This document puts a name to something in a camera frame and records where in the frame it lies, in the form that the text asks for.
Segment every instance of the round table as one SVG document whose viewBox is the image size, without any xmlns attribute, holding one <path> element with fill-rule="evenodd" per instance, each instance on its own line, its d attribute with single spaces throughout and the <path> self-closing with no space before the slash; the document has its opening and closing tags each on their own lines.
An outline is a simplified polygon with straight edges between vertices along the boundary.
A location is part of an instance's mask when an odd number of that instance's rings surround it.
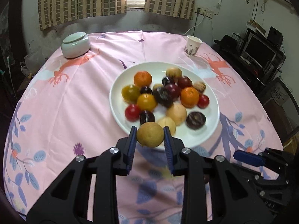
<svg viewBox="0 0 299 224">
<path fill-rule="evenodd" d="M 5 191 L 17 211 L 27 213 L 76 155 L 100 155 L 126 136 L 110 113 L 109 91 L 117 75 L 136 63 L 181 65 L 213 88 L 220 121 L 213 136 L 194 148 L 201 156 L 221 154 L 236 162 L 232 155 L 238 149 L 256 154 L 266 147 L 282 150 L 256 96 L 208 45 L 189 58 L 181 35 L 131 31 L 95 33 L 90 39 L 91 49 L 79 58 L 68 60 L 59 48 L 17 104 L 4 151 Z M 256 170 L 266 179 L 277 177 L 268 169 Z M 131 173 L 117 177 L 120 223 L 180 223 L 183 184 L 183 177 L 170 174 L 164 152 L 137 145 Z M 206 192 L 210 220 L 209 185 Z"/>
</svg>

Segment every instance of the monitor screen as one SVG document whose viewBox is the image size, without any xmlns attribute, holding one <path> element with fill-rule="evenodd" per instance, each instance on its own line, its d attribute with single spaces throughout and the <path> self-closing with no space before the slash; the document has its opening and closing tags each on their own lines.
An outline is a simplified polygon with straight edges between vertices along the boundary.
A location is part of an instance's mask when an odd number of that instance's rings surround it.
<svg viewBox="0 0 299 224">
<path fill-rule="evenodd" d="M 272 61 L 275 56 L 275 52 L 254 36 L 251 37 L 245 52 L 262 67 L 266 67 L 268 61 Z"/>
</svg>

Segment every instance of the cup rim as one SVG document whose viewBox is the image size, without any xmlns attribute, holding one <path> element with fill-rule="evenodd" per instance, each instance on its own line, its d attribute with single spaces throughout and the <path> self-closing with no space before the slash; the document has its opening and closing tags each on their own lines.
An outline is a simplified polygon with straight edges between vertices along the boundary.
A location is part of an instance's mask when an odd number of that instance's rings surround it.
<svg viewBox="0 0 299 224">
<path fill-rule="evenodd" d="M 192 41 L 197 42 L 197 43 L 203 43 L 203 41 L 201 39 L 199 39 L 198 37 L 192 36 L 192 35 L 187 35 L 187 38 L 191 39 Z"/>
</svg>

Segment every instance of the pale yellow fruit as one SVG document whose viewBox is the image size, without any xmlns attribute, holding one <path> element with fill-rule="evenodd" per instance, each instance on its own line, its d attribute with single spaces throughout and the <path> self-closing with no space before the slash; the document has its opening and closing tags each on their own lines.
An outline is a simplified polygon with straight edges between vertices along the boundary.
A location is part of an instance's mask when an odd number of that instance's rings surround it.
<svg viewBox="0 0 299 224">
<path fill-rule="evenodd" d="M 178 126 L 183 123 L 187 118 L 187 110 L 186 108 L 179 104 L 174 103 L 167 111 L 166 116 L 172 118 L 175 124 Z"/>
<path fill-rule="evenodd" d="M 183 73 L 181 69 L 177 67 L 168 68 L 166 70 L 166 76 L 171 77 L 173 79 L 179 79 L 182 76 L 182 74 Z"/>
<path fill-rule="evenodd" d="M 153 86 L 152 90 L 156 89 L 157 87 L 163 87 L 163 84 L 157 83 Z"/>
<path fill-rule="evenodd" d="M 170 130 L 170 134 L 172 136 L 174 136 L 175 132 L 176 132 L 176 126 L 175 126 L 175 122 L 172 120 L 172 118 L 170 117 L 163 117 L 162 119 L 160 119 L 158 122 L 157 122 L 162 128 L 164 128 L 165 126 L 168 126 L 169 127 L 169 130 Z"/>
<path fill-rule="evenodd" d="M 140 145 L 154 148 L 163 142 L 164 130 L 155 122 L 147 122 L 139 127 L 136 137 Z"/>
<path fill-rule="evenodd" d="M 206 90 L 207 86 L 204 82 L 196 82 L 193 84 L 193 87 L 200 92 L 201 94 L 204 93 L 204 91 Z"/>
</svg>

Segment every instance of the plate rim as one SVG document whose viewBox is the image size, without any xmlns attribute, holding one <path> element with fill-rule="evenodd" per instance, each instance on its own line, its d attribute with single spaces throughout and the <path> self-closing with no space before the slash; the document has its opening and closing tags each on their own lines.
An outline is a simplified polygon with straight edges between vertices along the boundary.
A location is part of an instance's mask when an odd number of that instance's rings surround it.
<svg viewBox="0 0 299 224">
<path fill-rule="evenodd" d="M 128 134 L 127 131 L 126 131 L 126 129 L 122 126 L 121 122 L 120 122 L 119 119 L 116 117 L 115 112 L 114 112 L 114 110 L 113 110 L 113 108 L 112 108 L 112 104 L 111 104 L 111 101 L 112 101 L 111 96 L 112 96 L 112 95 L 111 95 L 111 94 L 112 94 L 113 86 L 114 86 L 114 84 L 116 83 L 117 79 L 120 77 L 120 75 L 122 75 L 122 74 L 123 74 L 126 70 L 128 70 L 129 68 L 132 68 L 132 67 L 138 66 L 138 65 L 140 65 L 140 64 L 144 64 L 144 63 L 157 63 L 157 62 L 158 62 L 158 63 L 169 64 L 169 65 L 172 65 L 172 66 L 178 66 L 178 67 L 181 67 L 181 68 L 183 68 L 183 69 L 185 69 L 185 70 L 187 70 L 187 71 L 190 71 L 191 73 L 195 74 L 193 71 L 191 71 L 191 70 L 189 70 L 189 69 L 187 69 L 187 68 L 185 68 L 185 67 L 182 67 L 181 65 L 177 65 L 177 64 L 174 64 L 174 63 L 170 63 L 170 62 L 163 62 L 163 61 L 147 61 L 147 62 L 140 62 L 140 63 L 138 63 L 138 64 L 131 65 L 131 66 L 127 67 L 125 70 L 123 70 L 123 71 L 116 77 L 116 79 L 114 80 L 114 82 L 112 83 L 112 86 L 111 86 L 111 88 L 110 88 L 110 91 L 109 91 L 109 107 L 110 107 L 110 111 L 111 111 L 111 113 L 112 113 L 112 115 L 113 115 L 114 120 L 116 121 L 116 123 L 118 124 L 118 126 L 119 126 L 119 127 L 126 133 L 126 134 Z M 206 83 L 206 84 L 210 87 L 210 85 L 209 85 L 203 78 L 201 78 L 200 76 L 198 76 L 198 77 L 199 77 L 201 80 L 203 80 L 203 82 Z M 218 116 L 217 116 L 217 124 L 215 124 L 214 129 L 211 131 L 212 133 L 209 135 L 209 137 L 208 137 L 205 141 L 207 141 L 208 139 L 210 139 L 210 137 L 215 133 L 215 131 L 216 131 L 217 127 L 218 127 L 218 124 L 219 124 L 219 120 L 220 120 L 220 108 L 219 108 L 219 102 L 218 102 L 218 99 L 217 99 L 217 97 L 216 97 L 216 94 L 215 94 L 215 92 L 213 91 L 212 88 L 211 88 L 211 90 L 212 90 L 212 92 L 213 92 L 213 94 L 214 94 L 214 96 L 215 96 L 215 98 L 216 98 L 216 101 L 217 101 Z M 162 149 L 162 148 L 160 148 L 159 146 L 158 146 L 158 147 L 155 147 L 155 148 L 153 148 L 153 149 L 158 150 L 158 151 L 165 151 L 165 148 Z"/>
</svg>

